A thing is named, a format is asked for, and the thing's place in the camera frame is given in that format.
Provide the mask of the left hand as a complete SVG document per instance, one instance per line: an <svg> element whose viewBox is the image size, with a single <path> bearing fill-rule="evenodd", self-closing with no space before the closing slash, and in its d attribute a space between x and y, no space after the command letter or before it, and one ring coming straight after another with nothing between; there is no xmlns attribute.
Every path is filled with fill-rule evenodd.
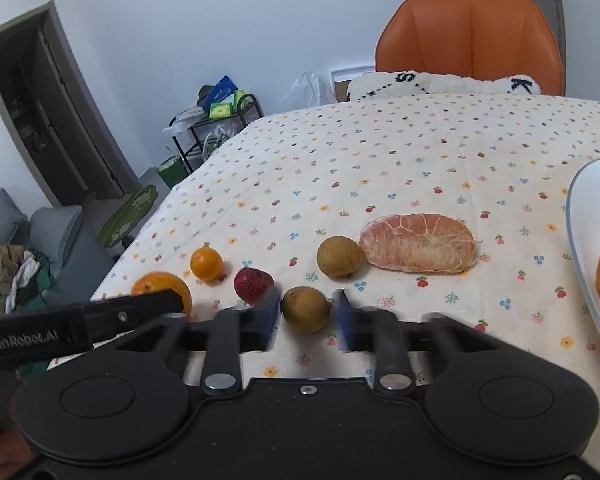
<svg viewBox="0 0 600 480"><path fill-rule="evenodd" d="M32 460L34 454L16 426L0 433L0 479L8 479Z"/></svg>

